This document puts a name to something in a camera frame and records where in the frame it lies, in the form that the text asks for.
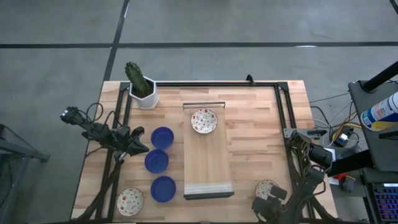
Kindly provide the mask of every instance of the wooden tray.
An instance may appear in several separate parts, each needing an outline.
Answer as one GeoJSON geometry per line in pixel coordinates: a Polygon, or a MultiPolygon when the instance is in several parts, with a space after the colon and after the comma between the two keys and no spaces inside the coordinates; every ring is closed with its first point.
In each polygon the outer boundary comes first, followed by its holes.
{"type": "Polygon", "coordinates": [[[196,132],[190,123],[198,108],[184,109],[184,198],[222,198],[234,195],[226,138],[225,109],[211,108],[218,125],[208,134],[196,132]]]}

